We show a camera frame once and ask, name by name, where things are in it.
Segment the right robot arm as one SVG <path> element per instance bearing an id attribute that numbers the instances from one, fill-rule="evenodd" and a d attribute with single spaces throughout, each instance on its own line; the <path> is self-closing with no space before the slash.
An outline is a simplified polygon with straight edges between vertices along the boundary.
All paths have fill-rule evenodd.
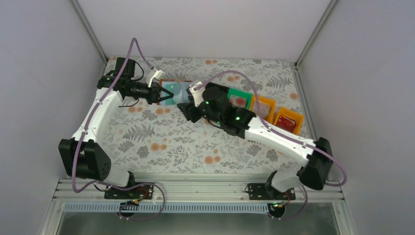
<path id="1" fill-rule="evenodd" d="M 195 123 L 206 118 L 218 123 L 227 134 L 266 145 L 298 164 L 298 169 L 271 173 L 265 186 L 270 199 L 278 199 L 288 189 L 301 185 L 314 190 L 324 188 L 333 165 L 328 140 L 300 137 L 266 122 L 246 108 L 234 106 L 228 98 L 228 87 L 208 83 L 198 90 L 197 85 L 199 82 L 192 83 L 187 89 L 189 102 L 177 105 L 188 121 Z"/>

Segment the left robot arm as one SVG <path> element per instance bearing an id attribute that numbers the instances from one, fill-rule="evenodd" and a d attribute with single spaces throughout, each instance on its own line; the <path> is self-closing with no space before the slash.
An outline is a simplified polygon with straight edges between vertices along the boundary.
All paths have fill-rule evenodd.
<path id="1" fill-rule="evenodd" d="M 132 59 L 117 58 L 115 69 L 99 79 L 93 104 L 78 130 L 58 145 L 75 192 L 80 192 L 76 187 L 76 178 L 81 178 L 91 179 L 94 184 L 101 182 L 116 186 L 123 198 L 130 198 L 136 193 L 133 174 L 114 166 L 109 154 L 101 147 L 111 115 L 127 97 L 136 101 L 144 99 L 148 104 L 173 97 L 172 92 L 158 84 L 164 76 L 163 71 L 151 66 L 146 80 L 135 79 L 136 65 L 138 63 Z"/>

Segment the brown leather card holder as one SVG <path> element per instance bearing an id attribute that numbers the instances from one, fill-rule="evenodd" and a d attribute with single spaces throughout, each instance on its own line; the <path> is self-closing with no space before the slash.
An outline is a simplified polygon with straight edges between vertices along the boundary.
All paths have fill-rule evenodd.
<path id="1" fill-rule="evenodd" d="M 189 94 L 187 92 L 187 88 L 189 87 L 191 82 L 192 81 L 187 81 L 187 80 L 180 81 L 180 80 L 172 80 L 172 79 L 160 80 L 159 85 L 173 94 L 172 98 L 161 101 L 160 105 L 168 106 L 168 105 L 176 105 L 180 103 L 188 103 Z"/>

